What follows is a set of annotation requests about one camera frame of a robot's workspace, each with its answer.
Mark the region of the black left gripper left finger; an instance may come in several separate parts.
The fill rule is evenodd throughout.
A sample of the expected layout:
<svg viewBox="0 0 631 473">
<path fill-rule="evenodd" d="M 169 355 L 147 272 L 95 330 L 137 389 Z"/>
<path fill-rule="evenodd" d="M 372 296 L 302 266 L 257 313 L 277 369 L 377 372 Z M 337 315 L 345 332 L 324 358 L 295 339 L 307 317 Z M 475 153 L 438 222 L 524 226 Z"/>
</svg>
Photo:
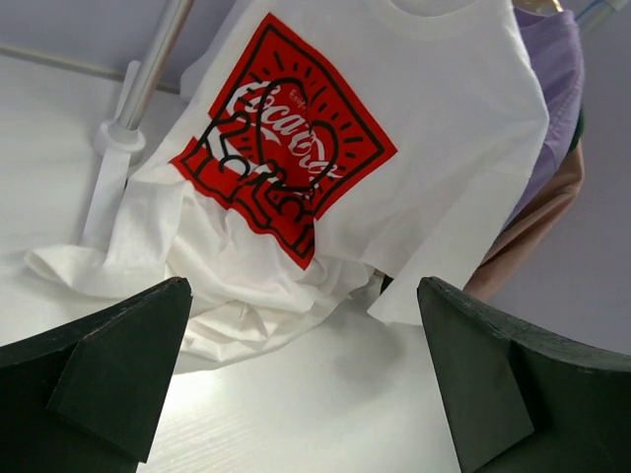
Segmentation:
<svg viewBox="0 0 631 473">
<path fill-rule="evenodd" d="M 4 472 L 134 472 L 147 461 L 192 305 L 172 277 L 1 349 Z"/>
</svg>

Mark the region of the white t shirt red print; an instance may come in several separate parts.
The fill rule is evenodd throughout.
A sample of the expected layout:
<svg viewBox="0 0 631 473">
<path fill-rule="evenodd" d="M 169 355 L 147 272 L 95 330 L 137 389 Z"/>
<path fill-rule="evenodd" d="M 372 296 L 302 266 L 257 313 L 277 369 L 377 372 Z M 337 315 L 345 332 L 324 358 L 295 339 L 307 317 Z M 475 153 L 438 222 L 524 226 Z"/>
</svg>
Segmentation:
<svg viewBox="0 0 631 473">
<path fill-rule="evenodd" d="M 239 1 L 183 74 L 188 105 L 128 179 L 106 245 L 38 248 L 38 276 L 124 300 L 171 276 L 181 348 L 214 364 L 370 307 L 417 323 L 420 279 L 464 286 L 548 126 L 509 1 Z"/>
</svg>

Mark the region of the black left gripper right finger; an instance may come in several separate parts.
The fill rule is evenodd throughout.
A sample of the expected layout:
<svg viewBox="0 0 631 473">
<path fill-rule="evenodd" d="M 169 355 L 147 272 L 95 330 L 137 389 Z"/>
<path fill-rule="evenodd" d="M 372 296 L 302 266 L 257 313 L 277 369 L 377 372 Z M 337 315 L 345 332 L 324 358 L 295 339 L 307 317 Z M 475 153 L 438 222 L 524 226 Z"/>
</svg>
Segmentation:
<svg viewBox="0 0 631 473">
<path fill-rule="evenodd" d="M 629 471 L 629 356 L 436 277 L 422 279 L 417 295 L 460 471 Z"/>
</svg>

